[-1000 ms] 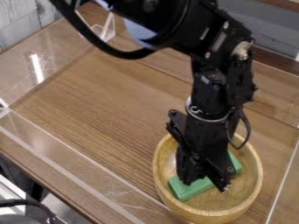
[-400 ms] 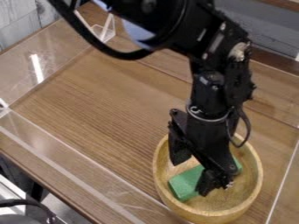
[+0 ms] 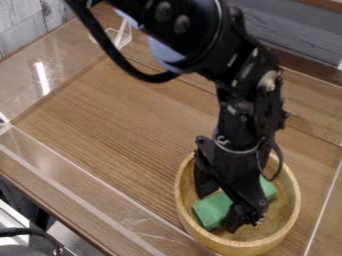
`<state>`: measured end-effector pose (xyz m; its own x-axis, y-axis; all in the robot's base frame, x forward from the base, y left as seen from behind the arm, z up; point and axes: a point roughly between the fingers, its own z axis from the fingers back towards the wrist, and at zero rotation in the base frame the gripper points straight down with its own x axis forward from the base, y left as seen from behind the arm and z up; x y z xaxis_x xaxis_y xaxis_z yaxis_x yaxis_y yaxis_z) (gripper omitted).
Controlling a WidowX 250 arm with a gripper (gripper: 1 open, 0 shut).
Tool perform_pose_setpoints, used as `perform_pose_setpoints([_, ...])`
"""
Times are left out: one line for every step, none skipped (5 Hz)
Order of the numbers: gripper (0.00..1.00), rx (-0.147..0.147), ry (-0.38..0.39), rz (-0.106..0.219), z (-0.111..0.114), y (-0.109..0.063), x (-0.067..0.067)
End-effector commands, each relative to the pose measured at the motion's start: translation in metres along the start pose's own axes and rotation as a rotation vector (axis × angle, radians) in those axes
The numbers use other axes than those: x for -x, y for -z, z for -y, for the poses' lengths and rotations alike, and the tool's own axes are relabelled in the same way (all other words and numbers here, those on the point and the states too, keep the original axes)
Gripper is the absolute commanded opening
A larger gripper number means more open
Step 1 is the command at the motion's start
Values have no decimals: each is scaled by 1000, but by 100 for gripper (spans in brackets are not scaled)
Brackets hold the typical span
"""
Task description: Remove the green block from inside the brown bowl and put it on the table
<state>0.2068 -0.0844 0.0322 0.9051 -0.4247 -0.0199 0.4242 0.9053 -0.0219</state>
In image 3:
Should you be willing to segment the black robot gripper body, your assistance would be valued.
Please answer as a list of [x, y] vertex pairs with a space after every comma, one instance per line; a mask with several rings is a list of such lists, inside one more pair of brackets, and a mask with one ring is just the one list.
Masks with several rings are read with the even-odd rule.
[[235, 153], [223, 150], [217, 141], [206, 136], [195, 139], [195, 160], [213, 166], [215, 181], [234, 203], [269, 208], [266, 193], [259, 182], [259, 170], [255, 153]]

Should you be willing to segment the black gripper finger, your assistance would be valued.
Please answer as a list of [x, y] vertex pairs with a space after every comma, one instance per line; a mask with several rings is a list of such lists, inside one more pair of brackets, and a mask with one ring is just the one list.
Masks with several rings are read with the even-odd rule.
[[201, 199], [211, 195], [219, 189], [213, 166], [199, 159], [197, 159], [194, 163], [194, 180], [197, 194]]
[[234, 203], [223, 220], [223, 228], [235, 233], [245, 225], [258, 226], [265, 218], [265, 208]]

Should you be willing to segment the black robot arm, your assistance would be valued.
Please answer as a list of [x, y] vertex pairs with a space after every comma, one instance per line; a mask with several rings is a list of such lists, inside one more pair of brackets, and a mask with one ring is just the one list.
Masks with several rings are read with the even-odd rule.
[[218, 123], [197, 138], [194, 180], [199, 197], [223, 190], [233, 200], [225, 228], [258, 225], [269, 210], [259, 179], [277, 132], [285, 128], [282, 68], [246, 31], [243, 12], [229, 0], [108, 0], [151, 42], [161, 64], [215, 83]]

